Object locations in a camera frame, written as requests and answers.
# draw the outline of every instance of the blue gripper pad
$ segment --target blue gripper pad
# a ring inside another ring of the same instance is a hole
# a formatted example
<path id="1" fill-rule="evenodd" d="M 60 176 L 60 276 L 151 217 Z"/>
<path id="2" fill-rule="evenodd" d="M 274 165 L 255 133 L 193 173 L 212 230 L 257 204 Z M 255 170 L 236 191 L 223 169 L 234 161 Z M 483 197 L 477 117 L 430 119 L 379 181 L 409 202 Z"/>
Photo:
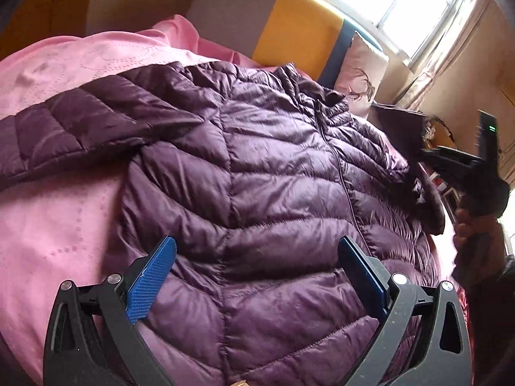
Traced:
<path id="1" fill-rule="evenodd" d="M 387 292 L 379 281 L 377 270 L 349 236 L 344 236 L 338 243 L 338 262 L 368 315 L 379 322 L 385 321 L 388 317 Z"/>
<path id="2" fill-rule="evenodd" d="M 176 256 L 175 239 L 166 237 L 129 289 L 125 312 L 133 325 L 138 319 L 147 316 L 164 280 L 172 269 Z"/>

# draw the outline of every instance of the blue stripe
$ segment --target blue stripe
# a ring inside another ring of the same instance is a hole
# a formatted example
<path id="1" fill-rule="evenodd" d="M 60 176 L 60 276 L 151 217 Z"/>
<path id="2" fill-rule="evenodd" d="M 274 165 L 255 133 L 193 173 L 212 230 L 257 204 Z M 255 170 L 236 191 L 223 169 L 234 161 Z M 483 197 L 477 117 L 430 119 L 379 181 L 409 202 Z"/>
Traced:
<path id="1" fill-rule="evenodd" d="M 370 42 L 378 50 L 383 52 L 383 49 L 370 34 L 358 25 L 354 20 L 344 17 L 342 29 L 338 35 L 334 48 L 329 55 L 329 59 L 325 63 L 325 67 L 318 78 L 318 83 L 326 88 L 334 88 L 338 74 L 342 67 L 343 59 L 349 46 L 351 46 L 352 37 L 354 32 L 358 32 L 366 41 Z"/>

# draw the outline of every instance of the pink bedsheet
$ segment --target pink bedsheet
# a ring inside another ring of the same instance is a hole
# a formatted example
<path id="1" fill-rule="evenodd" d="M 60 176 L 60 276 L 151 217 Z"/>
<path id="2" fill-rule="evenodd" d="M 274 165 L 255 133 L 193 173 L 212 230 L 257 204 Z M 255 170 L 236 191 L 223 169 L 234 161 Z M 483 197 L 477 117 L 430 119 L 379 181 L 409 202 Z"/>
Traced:
<path id="1" fill-rule="evenodd" d="M 48 38 L 0 61 L 0 119 L 92 79 L 149 64 L 211 60 L 259 66 L 199 38 L 182 16 L 140 33 Z M 126 169 L 119 163 L 0 192 L 0 332 L 39 384 L 46 326 L 60 283 L 70 278 L 88 285 L 107 276 L 102 259 Z"/>

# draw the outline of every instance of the headboard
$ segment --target headboard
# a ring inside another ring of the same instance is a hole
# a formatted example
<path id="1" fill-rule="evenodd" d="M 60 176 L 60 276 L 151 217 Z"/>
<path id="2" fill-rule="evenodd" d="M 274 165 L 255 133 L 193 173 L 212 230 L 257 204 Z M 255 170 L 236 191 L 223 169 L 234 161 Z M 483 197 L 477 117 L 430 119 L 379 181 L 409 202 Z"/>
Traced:
<path id="1" fill-rule="evenodd" d="M 355 31 L 382 51 L 360 25 L 322 0 L 193 0 L 186 17 L 201 37 L 263 66 L 293 62 L 328 88 Z"/>

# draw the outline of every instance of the jacket zipper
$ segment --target jacket zipper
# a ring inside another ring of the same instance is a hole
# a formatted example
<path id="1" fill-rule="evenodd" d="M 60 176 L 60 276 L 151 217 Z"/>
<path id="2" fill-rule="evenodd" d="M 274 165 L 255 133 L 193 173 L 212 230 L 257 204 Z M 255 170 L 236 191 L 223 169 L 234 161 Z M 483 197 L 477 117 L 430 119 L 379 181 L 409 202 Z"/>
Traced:
<path id="1" fill-rule="evenodd" d="M 325 133 L 322 132 L 322 128 L 320 126 L 320 123 L 319 123 L 319 120 L 320 120 L 320 115 L 322 114 L 322 103 L 317 100 L 316 101 L 316 104 L 315 104 L 315 125 L 317 127 L 317 131 L 318 133 L 322 136 L 322 139 L 324 140 L 325 144 L 329 147 L 329 149 L 331 150 L 331 152 L 333 153 L 333 156 L 334 158 L 336 159 L 336 163 L 338 164 L 338 175 L 340 177 L 340 184 L 342 185 L 343 187 L 343 190 L 345 191 L 345 194 L 347 195 L 347 200 L 349 201 L 349 207 L 351 208 L 351 216 L 352 216 L 352 224 L 354 225 L 354 227 L 356 228 L 356 230 L 358 231 L 358 233 L 360 234 L 361 236 L 361 239 L 363 241 L 363 244 L 365 245 L 365 247 L 367 248 L 367 251 L 368 251 L 368 255 L 369 256 L 372 256 L 372 253 L 370 252 L 370 248 L 367 244 L 367 241 L 365 241 L 365 237 L 363 236 L 363 234 L 361 233 L 361 229 L 360 227 L 357 225 L 357 220 L 356 220 L 356 215 L 354 214 L 354 208 L 352 207 L 352 202 L 351 202 L 351 197 L 349 195 L 349 192 L 347 191 L 347 187 L 345 187 L 345 184 L 343 182 L 343 171 L 342 171 L 342 165 L 340 163 L 340 158 L 338 157 L 338 153 L 336 152 L 336 150 L 328 143 L 327 141 L 327 137 L 325 136 Z"/>

